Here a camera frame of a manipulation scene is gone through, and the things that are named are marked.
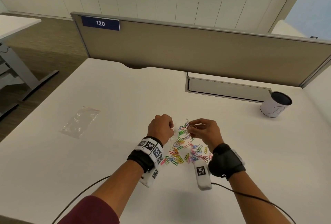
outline desk surface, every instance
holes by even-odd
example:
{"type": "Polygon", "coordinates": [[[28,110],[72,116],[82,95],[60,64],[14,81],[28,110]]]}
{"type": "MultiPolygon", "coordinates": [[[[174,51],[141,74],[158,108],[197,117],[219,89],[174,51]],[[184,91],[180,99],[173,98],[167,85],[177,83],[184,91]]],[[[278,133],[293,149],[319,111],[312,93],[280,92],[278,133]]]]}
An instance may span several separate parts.
{"type": "MultiPolygon", "coordinates": [[[[190,75],[271,87],[288,94],[293,105],[271,119],[258,103],[184,92],[185,72],[87,59],[0,143],[0,214],[51,223],[77,194],[126,160],[156,114],[167,113],[175,124],[186,118],[216,120],[225,142],[243,157],[248,174],[271,201],[297,223],[330,223],[331,129],[304,91],[190,75]],[[84,135],[60,133],[83,106],[101,110],[84,135]]],[[[211,180],[229,187],[225,179],[211,180]]],[[[151,188],[139,183],[120,219],[156,220],[244,223],[231,192],[198,189],[192,164],[163,165],[151,188]]]]}
{"type": "Polygon", "coordinates": [[[0,15],[0,39],[41,22],[41,19],[0,15]]]}

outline left hand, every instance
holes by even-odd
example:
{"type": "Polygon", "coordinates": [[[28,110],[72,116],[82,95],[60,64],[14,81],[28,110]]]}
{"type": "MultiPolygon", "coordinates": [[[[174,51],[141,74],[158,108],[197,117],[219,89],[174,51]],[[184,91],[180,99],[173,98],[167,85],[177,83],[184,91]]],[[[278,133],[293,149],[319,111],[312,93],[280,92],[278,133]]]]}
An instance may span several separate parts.
{"type": "Polygon", "coordinates": [[[170,116],[167,114],[156,115],[148,126],[147,136],[157,138],[164,145],[175,133],[172,128],[173,121],[170,116]]]}

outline white marker block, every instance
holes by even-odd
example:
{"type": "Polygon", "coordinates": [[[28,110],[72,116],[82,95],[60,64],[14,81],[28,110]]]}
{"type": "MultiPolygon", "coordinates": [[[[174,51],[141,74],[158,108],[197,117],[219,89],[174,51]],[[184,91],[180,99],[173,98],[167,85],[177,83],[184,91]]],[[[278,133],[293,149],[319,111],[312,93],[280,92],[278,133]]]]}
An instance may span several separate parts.
{"type": "Polygon", "coordinates": [[[152,184],[154,183],[154,180],[156,178],[156,176],[158,175],[159,170],[157,168],[153,168],[152,170],[150,170],[149,172],[147,171],[146,173],[144,173],[141,178],[140,178],[140,183],[147,186],[147,187],[151,187],[152,184]]]}
{"type": "Polygon", "coordinates": [[[200,190],[210,190],[213,188],[212,182],[210,181],[208,164],[204,160],[196,160],[194,162],[194,171],[200,190]]]}

